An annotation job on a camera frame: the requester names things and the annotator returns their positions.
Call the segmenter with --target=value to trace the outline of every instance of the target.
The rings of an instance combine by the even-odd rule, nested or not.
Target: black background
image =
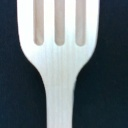
[[[128,0],[101,0],[95,53],[78,76],[73,128],[128,128]],[[0,128],[46,128],[45,90],[23,55],[16,0],[0,0]]]

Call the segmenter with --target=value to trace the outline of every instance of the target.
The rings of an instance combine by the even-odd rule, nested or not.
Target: fork handle
[[[72,128],[73,91],[63,88],[46,90],[47,128]]]

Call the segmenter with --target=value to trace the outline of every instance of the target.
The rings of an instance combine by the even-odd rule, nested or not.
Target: fork
[[[72,128],[77,75],[92,57],[100,0],[17,0],[20,46],[39,71],[47,128]]]

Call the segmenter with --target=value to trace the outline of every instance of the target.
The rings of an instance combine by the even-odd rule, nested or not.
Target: white plastic fork
[[[45,85],[47,128],[72,128],[76,77],[96,47],[100,0],[85,0],[85,44],[82,46],[76,43],[76,1],[65,0],[64,44],[59,46],[55,43],[55,0],[42,0],[44,9],[38,11],[43,12],[40,18],[44,25],[37,24],[37,30],[34,30],[33,0],[17,0],[20,45]],[[36,43],[43,42],[42,45],[34,42],[35,35]]]

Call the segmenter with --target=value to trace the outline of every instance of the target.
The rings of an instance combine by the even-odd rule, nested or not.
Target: dark blue background
[[[98,44],[78,76],[73,128],[128,128],[128,0],[101,0]],[[23,55],[16,0],[0,0],[0,128],[46,128],[45,90]]]

